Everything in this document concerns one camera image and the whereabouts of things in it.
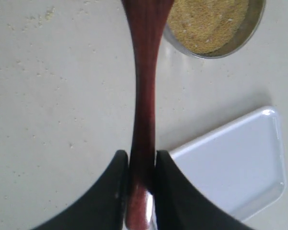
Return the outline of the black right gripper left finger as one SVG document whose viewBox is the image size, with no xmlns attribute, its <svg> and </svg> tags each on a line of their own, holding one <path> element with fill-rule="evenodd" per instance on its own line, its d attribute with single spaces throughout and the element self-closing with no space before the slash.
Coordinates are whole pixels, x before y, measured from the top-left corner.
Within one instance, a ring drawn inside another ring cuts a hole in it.
<svg viewBox="0 0 288 230">
<path fill-rule="evenodd" d="M 126 203 L 128 155 L 116 151 L 93 186 L 36 230 L 121 230 Z"/>
</svg>

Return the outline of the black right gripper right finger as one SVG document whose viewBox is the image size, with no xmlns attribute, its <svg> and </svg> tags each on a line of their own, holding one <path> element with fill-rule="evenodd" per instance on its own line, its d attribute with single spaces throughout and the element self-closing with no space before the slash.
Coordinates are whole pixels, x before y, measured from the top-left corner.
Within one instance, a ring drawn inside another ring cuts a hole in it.
<svg viewBox="0 0 288 230">
<path fill-rule="evenodd" d="M 165 150 L 156 155 L 155 214 L 159 230 L 249 229 L 202 195 Z"/>
</svg>

